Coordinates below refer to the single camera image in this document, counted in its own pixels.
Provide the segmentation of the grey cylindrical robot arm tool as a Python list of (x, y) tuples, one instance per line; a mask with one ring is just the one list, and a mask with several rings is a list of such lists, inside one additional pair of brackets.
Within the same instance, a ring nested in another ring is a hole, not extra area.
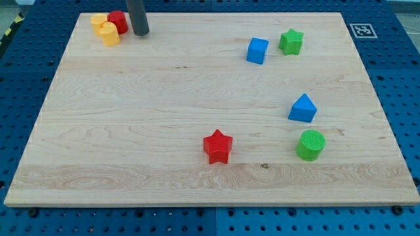
[(135, 35), (145, 36), (149, 33), (148, 19), (143, 0), (126, 0), (127, 10)]

